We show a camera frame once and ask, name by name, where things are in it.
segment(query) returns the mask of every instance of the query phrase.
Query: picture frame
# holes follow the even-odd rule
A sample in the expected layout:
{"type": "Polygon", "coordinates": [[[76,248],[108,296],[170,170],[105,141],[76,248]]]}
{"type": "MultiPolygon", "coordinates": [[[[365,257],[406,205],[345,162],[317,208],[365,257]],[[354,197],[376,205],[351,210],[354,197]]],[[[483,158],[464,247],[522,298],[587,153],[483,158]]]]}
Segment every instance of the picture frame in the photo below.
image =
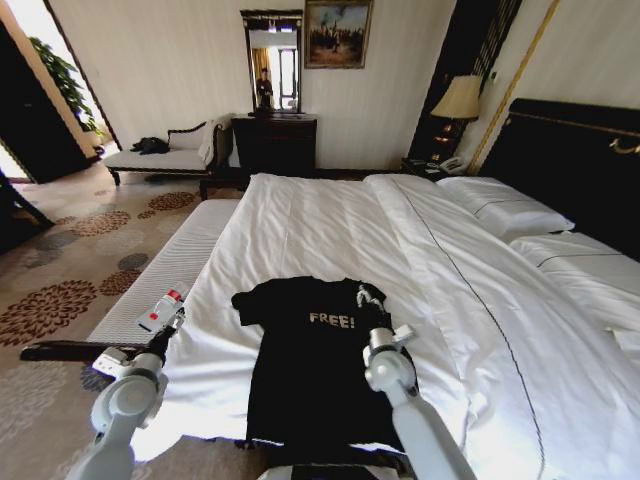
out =
{"type": "Polygon", "coordinates": [[[373,0],[306,0],[305,68],[364,68],[373,0]]]}

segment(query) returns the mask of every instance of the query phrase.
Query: white cushioned bench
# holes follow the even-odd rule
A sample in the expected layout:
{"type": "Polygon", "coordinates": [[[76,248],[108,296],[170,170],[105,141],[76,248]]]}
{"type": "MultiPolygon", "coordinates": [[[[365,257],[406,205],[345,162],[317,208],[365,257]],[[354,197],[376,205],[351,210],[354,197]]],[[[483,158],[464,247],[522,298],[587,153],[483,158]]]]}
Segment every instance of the white cushioned bench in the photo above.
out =
{"type": "Polygon", "coordinates": [[[153,335],[135,320],[176,282],[193,285],[239,200],[207,200],[187,217],[87,341],[146,343],[153,335]]]}
{"type": "Polygon", "coordinates": [[[228,164],[233,150],[233,133],[228,116],[208,120],[186,130],[168,130],[167,153],[140,155],[123,150],[106,157],[116,186],[120,185],[118,172],[150,172],[163,174],[211,177],[228,164]]]}

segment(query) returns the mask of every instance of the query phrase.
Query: dresser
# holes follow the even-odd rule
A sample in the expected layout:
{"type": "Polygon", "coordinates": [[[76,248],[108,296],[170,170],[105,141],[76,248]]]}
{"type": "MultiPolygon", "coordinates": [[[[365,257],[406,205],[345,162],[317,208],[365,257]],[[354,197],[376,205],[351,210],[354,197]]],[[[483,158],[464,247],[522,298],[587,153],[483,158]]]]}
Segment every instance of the dresser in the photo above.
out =
{"type": "Polygon", "coordinates": [[[236,115],[231,119],[240,166],[248,173],[310,177],[318,120],[306,114],[236,115]]]}

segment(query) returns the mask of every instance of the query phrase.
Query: black bag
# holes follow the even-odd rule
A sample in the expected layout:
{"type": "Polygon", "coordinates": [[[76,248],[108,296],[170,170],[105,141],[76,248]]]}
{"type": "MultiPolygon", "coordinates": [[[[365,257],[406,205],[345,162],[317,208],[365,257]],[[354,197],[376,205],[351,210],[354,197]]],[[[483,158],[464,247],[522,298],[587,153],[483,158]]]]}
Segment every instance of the black bag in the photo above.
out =
{"type": "Polygon", "coordinates": [[[140,152],[140,155],[150,153],[167,153],[169,144],[158,137],[143,137],[139,142],[133,144],[132,152],[140,152]]]}

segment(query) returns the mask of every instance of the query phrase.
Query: potted plant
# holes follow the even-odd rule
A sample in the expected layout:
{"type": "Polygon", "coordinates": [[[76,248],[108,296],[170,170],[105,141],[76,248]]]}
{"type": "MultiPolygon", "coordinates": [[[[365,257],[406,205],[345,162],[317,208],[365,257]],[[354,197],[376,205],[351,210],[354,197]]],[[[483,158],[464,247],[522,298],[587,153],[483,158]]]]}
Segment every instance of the potted plant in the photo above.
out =
{"type": "Polygon", "coordinates": [[[67,105],[76,116],[82,131],[86,132],[93,147],[99,146],[102,132],[96,124],[96,119],[91,113],[91,109],[84,103],[84,96],[80,93],[82,87],[71,77],[70,72],[77,72],[76,67],[57,56],[51,50],[51,46],[43,43],[39,38],[30,37],[33,48],[36,49],[42,63],[53,78],[58,90],[64,97],[67,105]]]}

